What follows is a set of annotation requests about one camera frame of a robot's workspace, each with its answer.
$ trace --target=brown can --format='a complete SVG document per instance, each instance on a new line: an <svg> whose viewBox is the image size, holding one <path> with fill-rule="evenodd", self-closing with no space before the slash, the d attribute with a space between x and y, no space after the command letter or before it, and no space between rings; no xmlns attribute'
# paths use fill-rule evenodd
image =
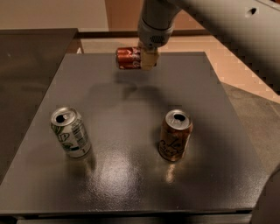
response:
<svg viewBox="0 0 280 224"><path fill-rule="evenodd" d="M137 46L117 48L115 62L120 69L140 69L141 48Z"/></svg>
<svg viewBox="0 0 280 224"><path fill-rule="evenodd" d="M174 109L165 116L160 133L159 153L172 162L181 159L193 131L192 118L181 109Z"/></svg>

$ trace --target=can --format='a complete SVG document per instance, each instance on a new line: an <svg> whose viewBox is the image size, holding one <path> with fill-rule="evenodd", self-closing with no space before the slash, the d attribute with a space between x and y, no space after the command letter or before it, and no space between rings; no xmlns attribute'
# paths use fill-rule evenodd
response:
<svg viewBox="0 0 280 224"><path fill-rule="evenodd" d="M117 48L115 62L120 69L141 69L141 48L138 46Z"/></svg>
<svg viewBox="0 0 280 224"><path fill-rule="evenodd" d="M52 130L70 158L80 158L91 148L81 115L74 109L56 109L51 116Z"/></svg>
<svg viewBox="0 0 280 224"><path fill-rule="evenodd" d="M159 154L172 162L181 159L193 131L192 118L181 109L169 111L160 132Z"/></svg>

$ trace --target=can top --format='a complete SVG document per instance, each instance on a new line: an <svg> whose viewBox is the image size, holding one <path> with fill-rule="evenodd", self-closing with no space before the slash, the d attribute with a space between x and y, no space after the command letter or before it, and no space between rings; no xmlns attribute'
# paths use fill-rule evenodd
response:
<svg viewBox="0 0 280 224"><path fill-rule="evenodd" d="M165 116L167 124L175 130L186 130L192 125L192 118L181 109L174 109Z"/></svg>
<svg viewBox="0 0 280 224"><path fill-rule="evenodd" d="M76 117L77 111L74 108L58 108L52 113L51 123L56 126L66 126L72 123Z"/></svg>

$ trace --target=beige floor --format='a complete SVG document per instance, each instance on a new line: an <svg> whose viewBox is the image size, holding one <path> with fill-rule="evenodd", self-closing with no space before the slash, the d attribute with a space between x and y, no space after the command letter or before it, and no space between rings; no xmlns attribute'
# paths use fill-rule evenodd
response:
<svg viewBox="0 0 280 224"><path fill-rule="evenodd" d="M137 46L138 38L96 38L81 42L85 53L114 53L120 46ZM205 52L220 81L280 103L280 96L212 36L173 37L159 51Z"/></svg>

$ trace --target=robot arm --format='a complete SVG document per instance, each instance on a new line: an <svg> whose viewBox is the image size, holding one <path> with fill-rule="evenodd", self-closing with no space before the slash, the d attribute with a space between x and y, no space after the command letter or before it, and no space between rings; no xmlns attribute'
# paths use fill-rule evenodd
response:
<svg viewBox="0 0 280 224"><path fill-rule="evenodd" d="M138 34L145 47L160 47L182 9L280 94L280 11L269 0L144 0Z"/></svg>

